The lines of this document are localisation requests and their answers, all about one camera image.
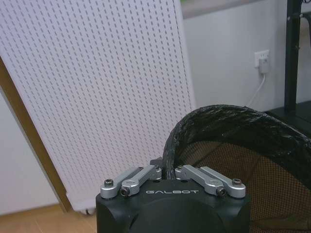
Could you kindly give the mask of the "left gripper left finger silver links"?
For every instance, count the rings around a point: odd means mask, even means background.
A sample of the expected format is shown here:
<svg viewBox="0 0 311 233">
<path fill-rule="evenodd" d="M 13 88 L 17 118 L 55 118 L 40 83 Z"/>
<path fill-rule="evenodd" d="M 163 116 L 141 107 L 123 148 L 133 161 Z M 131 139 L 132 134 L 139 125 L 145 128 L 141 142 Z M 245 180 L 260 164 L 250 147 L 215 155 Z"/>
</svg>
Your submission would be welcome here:
<svg viewBox="0 0 311 233">
<path fill-rule="evenodd" d="M 147 181 L 158 181 L 162 178 L 163 158 L 158 157 L 144 167 L 131 167 L 115 178 L 104 180 L 100 188 L 103 199 L 112 199 L 120 194 L 122 197 L 133 196 L 140 191 L 140 187 Z"/>
</svg>

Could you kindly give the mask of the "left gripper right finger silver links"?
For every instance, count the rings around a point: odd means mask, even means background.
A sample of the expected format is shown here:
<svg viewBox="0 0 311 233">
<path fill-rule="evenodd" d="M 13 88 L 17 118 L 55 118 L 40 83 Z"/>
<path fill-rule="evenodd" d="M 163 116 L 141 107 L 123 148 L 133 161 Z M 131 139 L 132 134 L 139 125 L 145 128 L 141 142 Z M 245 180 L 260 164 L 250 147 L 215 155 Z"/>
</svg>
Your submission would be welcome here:
<svg viewBox="0 0 311 233">
<path fill-rule="evenodd" d="M 191 165 L 178 166 L 175 177 L 180 180 L 193 180 L 201 185 L 208 194 L 224 197 L 228 194 L 233 198 L 244 198 L 246 186 L 240 179 L 231 179 L 207 167 L 195 168 Z"/>
</svg>

